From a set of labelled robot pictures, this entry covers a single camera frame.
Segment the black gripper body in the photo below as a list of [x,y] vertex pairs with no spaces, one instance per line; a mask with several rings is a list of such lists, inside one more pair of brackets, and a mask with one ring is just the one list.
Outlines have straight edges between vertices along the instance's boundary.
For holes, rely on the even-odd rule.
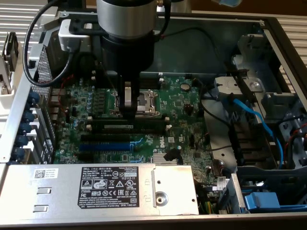
[[136,39],[101,37],[107,67],[125,81],[133,81],[149,68],[154,60],[154,34],[149,33]]

